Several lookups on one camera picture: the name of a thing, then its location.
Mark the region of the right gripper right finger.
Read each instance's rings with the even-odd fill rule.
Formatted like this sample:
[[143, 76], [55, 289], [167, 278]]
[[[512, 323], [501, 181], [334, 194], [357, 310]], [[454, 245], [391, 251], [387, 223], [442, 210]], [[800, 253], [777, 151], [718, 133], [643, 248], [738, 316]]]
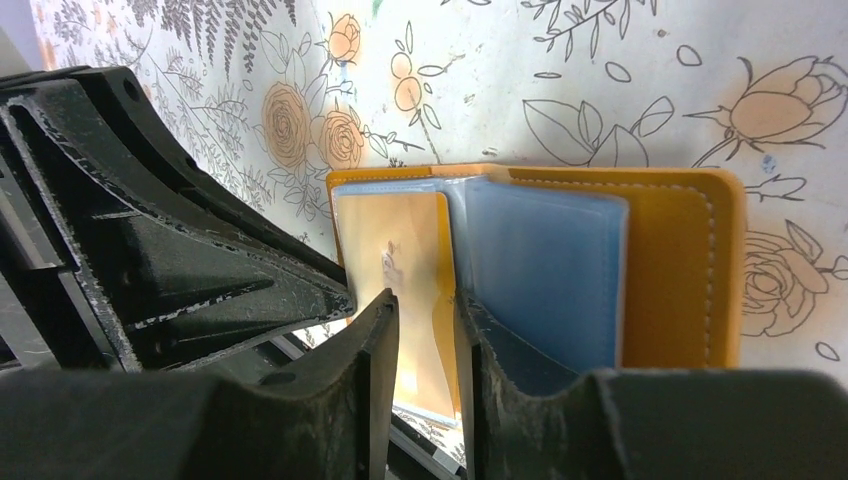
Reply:
[[843, 479], [847, 392], [804, 370], [578, 375], [455, 300], [471, 479]]

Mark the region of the orange leather card holder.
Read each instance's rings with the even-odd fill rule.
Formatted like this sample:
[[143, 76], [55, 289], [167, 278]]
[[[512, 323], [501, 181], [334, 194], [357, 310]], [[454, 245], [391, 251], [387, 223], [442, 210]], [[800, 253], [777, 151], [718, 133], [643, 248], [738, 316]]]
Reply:
[[338, 194], [444, 194], [456, 288], [574, 372], [738, 362], [745, 199], [729, 173], [484, 163], [336, 171], [327, 189], [335, 231]]

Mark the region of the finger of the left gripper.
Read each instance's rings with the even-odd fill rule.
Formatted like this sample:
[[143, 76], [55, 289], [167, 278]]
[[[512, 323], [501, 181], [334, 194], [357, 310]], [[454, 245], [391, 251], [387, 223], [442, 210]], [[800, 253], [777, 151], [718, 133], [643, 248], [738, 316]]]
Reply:
[[171, 190], [238, 228], [247, 237], [280, 250], [315, 268], [342, 286], [345, 271], [276, 227], [200, 169], [171, 134], [126, 67], [76, 67], [78, 81], [100, 116], [139, 162]]

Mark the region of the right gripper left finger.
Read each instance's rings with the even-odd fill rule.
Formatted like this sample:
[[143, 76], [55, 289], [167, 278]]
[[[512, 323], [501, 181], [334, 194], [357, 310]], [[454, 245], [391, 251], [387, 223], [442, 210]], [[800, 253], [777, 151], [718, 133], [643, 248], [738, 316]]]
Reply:
[[1, 381], [5, 479], [381, 479], [398, 300], [258, 385], [196, 372], [33, 370]]

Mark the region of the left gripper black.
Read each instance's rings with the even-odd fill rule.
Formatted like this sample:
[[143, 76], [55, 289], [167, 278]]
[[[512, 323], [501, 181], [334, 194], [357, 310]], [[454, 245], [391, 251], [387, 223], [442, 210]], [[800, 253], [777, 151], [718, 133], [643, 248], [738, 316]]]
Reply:
[[353, 309], [162, 183], [78, 81], [2, 81], [1, 349], [22, 368], [190, 370]]

